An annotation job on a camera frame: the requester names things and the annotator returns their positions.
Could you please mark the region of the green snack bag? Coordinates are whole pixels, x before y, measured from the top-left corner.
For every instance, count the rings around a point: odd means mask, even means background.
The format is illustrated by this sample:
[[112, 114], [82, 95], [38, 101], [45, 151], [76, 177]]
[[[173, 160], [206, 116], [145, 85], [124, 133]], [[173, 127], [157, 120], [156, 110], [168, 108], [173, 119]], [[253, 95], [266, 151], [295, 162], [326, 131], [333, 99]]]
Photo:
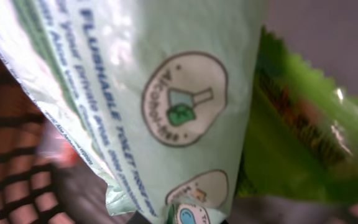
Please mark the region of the green snack bag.
[[238, 197], [358, 202], [358, 97], [262, 29]]

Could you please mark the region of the grey plastic basket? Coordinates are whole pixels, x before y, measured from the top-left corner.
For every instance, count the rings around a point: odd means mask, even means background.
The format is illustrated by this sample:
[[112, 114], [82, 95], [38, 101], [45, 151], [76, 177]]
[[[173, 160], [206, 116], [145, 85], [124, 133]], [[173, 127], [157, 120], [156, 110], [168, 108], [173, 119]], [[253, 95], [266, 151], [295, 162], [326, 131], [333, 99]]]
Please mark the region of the grey plastic basket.
[[0, 223], [76, 223], [58, 194], [54, 166], [36, 153], [44, 126], [0, 59]]

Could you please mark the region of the pale green wipes packet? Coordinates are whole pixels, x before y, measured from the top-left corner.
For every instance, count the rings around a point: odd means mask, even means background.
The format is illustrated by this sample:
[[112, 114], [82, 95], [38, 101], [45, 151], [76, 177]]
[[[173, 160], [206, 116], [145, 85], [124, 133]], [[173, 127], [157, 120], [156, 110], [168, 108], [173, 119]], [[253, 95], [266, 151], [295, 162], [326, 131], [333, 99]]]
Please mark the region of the pale green wipes packet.
[[0, 1], [0, 59], [111, 195], [151, 223], [221, 223], [266, 6]]

